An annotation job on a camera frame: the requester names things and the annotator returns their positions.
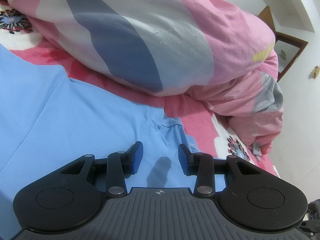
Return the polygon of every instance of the crosshair logo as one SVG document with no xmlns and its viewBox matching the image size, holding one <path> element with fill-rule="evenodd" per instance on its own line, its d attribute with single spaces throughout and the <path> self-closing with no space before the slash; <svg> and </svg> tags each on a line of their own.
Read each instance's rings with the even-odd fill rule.
<svg viewBox="0 0 320 240">
<path fill-rule="evenodd" d="M 157 193 L 158 195 L 162 195 L 162 194 L 164 194 L 165 192 L 164 192 L 163 190 L 159 189 L 159 190 L 156 191 L 156 193 Z"/>
</svg>

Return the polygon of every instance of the blue stripe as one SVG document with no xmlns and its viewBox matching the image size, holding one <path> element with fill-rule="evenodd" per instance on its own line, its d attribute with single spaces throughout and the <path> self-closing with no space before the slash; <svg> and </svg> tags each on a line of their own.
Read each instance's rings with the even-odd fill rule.
<svg viewBox="0 0 320 240">
<path fill-rule="evenodd" d="M 76 21 L 90 32 L 112 75 L 152 92 L 163 90 L 153 57 L 129 21 L 102 0 L 67 2 Z"/>
</svg>

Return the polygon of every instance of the black bracket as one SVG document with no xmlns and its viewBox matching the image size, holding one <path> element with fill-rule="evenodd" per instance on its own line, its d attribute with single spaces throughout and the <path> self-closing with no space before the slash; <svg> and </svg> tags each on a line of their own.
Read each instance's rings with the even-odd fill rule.
<svg viewBox="0 0 320 240">
<path fill-rule="evenodd" d="M 302 222 L 307 199 L 293 185 L 235 155 L 214 159 L 205 153 L 193 154 L 184 144 L 180 144 L 178 154 L 184 174 L 197 176 L 193 195 L 215 200 L 234 223 L 270 232 Z M 215 174 L 225 175 L 226 188 L 218 194 Z"/>
<path fill-rule="evenodd" d="M 95 160 L 93 154 L 86 154 L 24 187 L 13 200 L 21 227 L 57 233 L 81 226 L 99 212 L 107 198 L 127 195 L 124 174 L 137 173 L 142 157 L 142 142 L 106 159 Z M 101 172 L 106 178 L 105 192 L 94 186 Z"/>
<path fill-rule="evenodd" d="M 314 236 L 320 233 L 320 219 L 303 221 L 299 228 L 305 235 Z"/>
</svg>

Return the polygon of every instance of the blue clothing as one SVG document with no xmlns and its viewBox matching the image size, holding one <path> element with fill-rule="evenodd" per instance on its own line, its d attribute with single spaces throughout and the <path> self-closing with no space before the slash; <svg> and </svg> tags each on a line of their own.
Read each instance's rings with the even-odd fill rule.
<svg viewBox="0 0 320 240">
<path fill-rule="evenodd" d="M 143 142 L 131 187 L 190 187 L 178 145 L 198 149 L 179 118 L 163 108 L 137 104 L 96 86 L 69 79 L 62 66 L 34 65 L 0 45 L 0 236 L 20 230 L 12 209 L 16 193 L 85 154 L 106 158 Z"/>
</svg>

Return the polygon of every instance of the gray fabric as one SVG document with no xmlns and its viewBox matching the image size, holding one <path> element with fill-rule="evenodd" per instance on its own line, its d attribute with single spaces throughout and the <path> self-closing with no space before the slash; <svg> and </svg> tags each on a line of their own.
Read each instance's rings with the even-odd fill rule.
<svg viewBox="0 0 320 240">
<path fill-rule="evenodd" d="M 252 154 L 255 155 L 258 161 L 260 161 L 260 157 L 262 155 L 261 149 L 260 149 L 261 144 L 258 142 L 253 142 L 252 143 Z"/>
<path fill-rule="evenodd" d="M 283 106 L 282 91 L 272 76 L 263 72 L 261 72 L 261 75 L 263 89 L 256 97 L 252 113 L 279 111 Z"/>
<path fill-rule="evenodd" d="M 308 205 L 308 219 L 320 219 L 320 199 Z"/>
</svg>

